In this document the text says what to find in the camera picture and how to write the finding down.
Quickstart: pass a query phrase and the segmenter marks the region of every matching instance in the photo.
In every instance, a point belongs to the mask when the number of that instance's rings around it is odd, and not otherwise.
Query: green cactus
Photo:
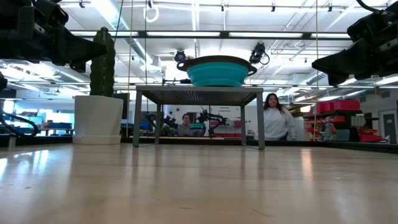
[[[108,53],[91,60],[90,95],[112,97],[116,51],[108,29],[102,27],[97,31],[94,42],[106,45]]]

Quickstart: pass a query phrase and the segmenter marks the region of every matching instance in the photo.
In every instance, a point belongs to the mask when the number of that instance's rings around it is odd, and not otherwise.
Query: white sweater
[[[296,139],[294,119],[290,112],[282,107],[284,113],[277,108],[268,108],[264,111],[264,135],[266,140],[279,140],[289,133],[290,139]]]

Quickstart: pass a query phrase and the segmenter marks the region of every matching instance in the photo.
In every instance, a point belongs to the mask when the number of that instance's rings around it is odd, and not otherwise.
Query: collapsible bowl
[[[257,72],[248,61],[232,56],[206,56],[177,64],[187,72],[193,86],[242,86],[244,79]]]

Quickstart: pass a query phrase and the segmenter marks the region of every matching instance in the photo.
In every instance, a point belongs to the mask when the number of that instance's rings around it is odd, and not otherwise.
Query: metal table
[[[262,105],[263,88],[244,87],[192,87],[192,86],[137,86],[136,110],[132,145],[139,147],[139,123],[141,120],[142,96],[157,105],[155,143],[159,143],[162,105],[240,106],[242,145],[246,145],[244,107],[257,98],[257,122],[259,149],[264,145],[264,116]]]

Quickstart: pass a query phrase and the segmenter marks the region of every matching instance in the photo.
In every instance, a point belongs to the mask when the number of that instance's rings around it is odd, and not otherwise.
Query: dark hair
[[[189,114],[184,114],[184,115],[182,115],[182,118],[181,118],[181,119],[184,119],[185,116],[188,116],[188,117],[189,117]]]
[[[269,98],[272,97],[272,96],[274,96],[276,98],[276,102],[277,103],[276,103],[275,107],[279,110],[279,112],[281,114],[284,114],[285,112],[282,109],[283,106],[279,103],[278,96],[275,93],[270,93],[270,94],[267,95],[266,101],[264,102],[264,110],[270,108],[270,106],[269,106]]]

